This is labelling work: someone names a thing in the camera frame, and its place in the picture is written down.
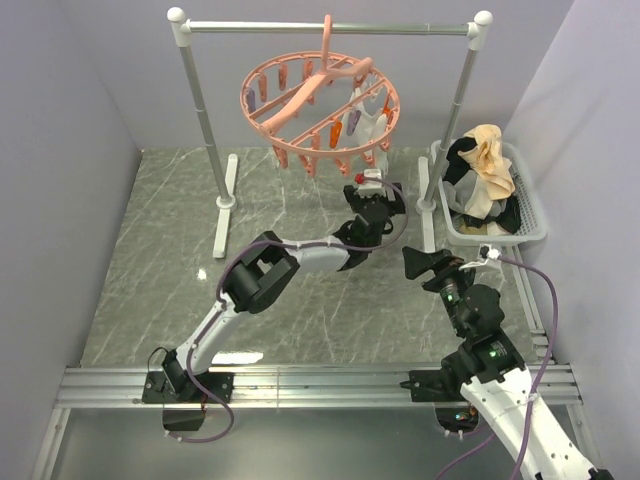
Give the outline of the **cream underwear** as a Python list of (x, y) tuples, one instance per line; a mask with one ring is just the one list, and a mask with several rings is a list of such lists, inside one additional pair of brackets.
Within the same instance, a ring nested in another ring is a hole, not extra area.
[[(347, 120), (347, 136), (359, 147), (378, 139), (386, 129), (387, 116), (381, 109), (374, 114), (368, 113), (363, 100), (353, 105), (345, 119)], [(371, 168), (379, 169), (383, 176), (388, 174), (388, 153), (380, 145), (364, 152), (364, 155), (367, 156), (366, 163)]]

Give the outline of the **grey white underwear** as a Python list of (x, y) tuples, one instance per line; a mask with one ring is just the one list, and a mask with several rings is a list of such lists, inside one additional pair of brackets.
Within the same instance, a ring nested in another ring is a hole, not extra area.
[(491, 200), (486, 182), (474, 170), (469, 170), (455, 185), (443, 182), (448, 209), (477, 219), (497, 216), (504, 209), (504, 199)]

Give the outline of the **black underwear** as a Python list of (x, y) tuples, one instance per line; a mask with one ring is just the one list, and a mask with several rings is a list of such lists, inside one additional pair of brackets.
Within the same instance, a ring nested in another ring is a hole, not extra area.
[(462, 158), (461, 153), (467, 153), (477, 147), (477, 142), (471, 137), (462, 137), (454, 141), (446, 155), (448, 166), (442, 177), (444, 182), (455, 185), (471, 169), (469, 163)]

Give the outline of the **beige underwear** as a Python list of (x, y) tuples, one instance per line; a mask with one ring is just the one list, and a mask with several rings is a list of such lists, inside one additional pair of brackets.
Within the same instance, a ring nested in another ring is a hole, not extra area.
[(503, 156), (502, 131), (497, 125), (481, 124), (467, 131), (464, 139), (471, 139), (476, 146), (459, 155), (486, 183), (491, 200), (503, 200), (515, 191), (510, 167), (511, 161)]

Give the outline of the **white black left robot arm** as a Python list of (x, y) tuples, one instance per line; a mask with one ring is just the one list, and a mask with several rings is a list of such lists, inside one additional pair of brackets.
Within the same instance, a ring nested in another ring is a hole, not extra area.
[(334, 233), (315, 240), (284, 240), (272, 231), (259, 235), (224, 269), (215, 302), (194, 332), (166, 353), (162, 370), (166, 390), (179, 402), (195, 399), (201, 377), (240, 323), (270, 308), (298, 274), (341, 272), (356, 268), (369, 255), (396, 241), (402, 229), (396, 215), (408, 222), (402, 186), (370, 172), (343, 188), (354, 218)]

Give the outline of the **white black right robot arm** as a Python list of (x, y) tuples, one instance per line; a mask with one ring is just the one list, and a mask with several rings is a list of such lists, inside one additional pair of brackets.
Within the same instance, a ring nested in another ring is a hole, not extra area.
[(481, 245), (471, 262), (447, 249), (426, 253), (404, 247), (402, 254), (407, 279), (433, 274), (421, 287), (440, 297), (462, 340), (439, 369), (409, 372), (400, 385), (412, 401), (466, 401), (474, 407), (512, 456), (512, 478), (610, 478), (571, 442), (538, 392), (551, 356), (544, 355), (539, 371), (531, 373), (502, 328), (499, 292), (475, 280), (478, 268), (506, 263), (508, 257), (489, 244)]

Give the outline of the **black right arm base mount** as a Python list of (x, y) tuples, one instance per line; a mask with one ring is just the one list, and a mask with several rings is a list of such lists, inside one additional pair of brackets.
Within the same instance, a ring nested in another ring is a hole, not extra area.
[(479, 426), (477, 410), (466, 401), (441, 370), (411, 370), (399, 386), (413, 403), (435, 404), (435, 417), (445, 433), (466, 435)]

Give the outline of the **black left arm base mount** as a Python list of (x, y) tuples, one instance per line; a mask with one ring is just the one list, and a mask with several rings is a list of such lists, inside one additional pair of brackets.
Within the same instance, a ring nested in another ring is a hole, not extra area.
[[(197, 376), (200, 383), (228, 403), (233, 391), (234, 374), (206, 372)], [(146, 375), (141, 401), (145, 405), (162, 405), (162, 424), (170, 433), (197, 432), (205, 420), (205, 406), (213, 401), (190, 380), (178, 393), (174, 392), (162, 371)]]

